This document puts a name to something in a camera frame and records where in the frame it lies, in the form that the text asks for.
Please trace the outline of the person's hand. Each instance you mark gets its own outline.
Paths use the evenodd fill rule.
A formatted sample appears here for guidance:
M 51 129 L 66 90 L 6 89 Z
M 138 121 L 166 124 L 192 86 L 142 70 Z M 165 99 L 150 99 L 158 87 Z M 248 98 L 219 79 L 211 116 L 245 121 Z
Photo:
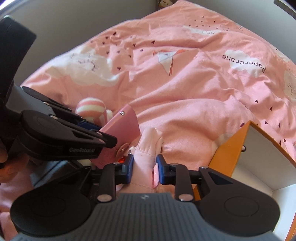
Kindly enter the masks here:
M 8 153 L 3 143 L 0 143 L 0 163 L 6 162 L 8 159 Z

